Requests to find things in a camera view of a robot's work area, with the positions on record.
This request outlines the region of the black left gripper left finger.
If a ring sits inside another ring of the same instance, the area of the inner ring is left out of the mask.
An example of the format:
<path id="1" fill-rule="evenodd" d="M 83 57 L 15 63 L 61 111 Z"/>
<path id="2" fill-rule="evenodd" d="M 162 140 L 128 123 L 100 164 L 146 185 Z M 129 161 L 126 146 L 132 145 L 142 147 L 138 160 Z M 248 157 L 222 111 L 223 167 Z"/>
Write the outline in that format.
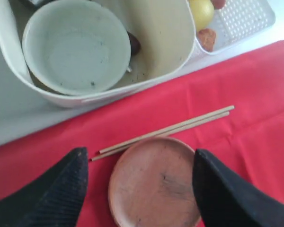
<path id="1" fill-rule="evenodd" d="M 87 149 L 73 149 L 30 184 L 0 200 L 0 227 L 76 226 L 88 176 Z"/>

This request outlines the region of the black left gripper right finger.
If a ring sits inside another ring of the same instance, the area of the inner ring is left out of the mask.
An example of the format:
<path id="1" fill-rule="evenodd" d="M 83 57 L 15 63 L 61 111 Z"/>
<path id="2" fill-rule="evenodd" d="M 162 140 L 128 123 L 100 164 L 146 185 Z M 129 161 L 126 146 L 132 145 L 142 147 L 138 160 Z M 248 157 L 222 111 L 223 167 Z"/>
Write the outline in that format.
<path id="1" fill-rule="evenodd" d="M 195 151 L 192 187 L 206 227 L 284 227 L 284 204 L 206 149 Z"/>

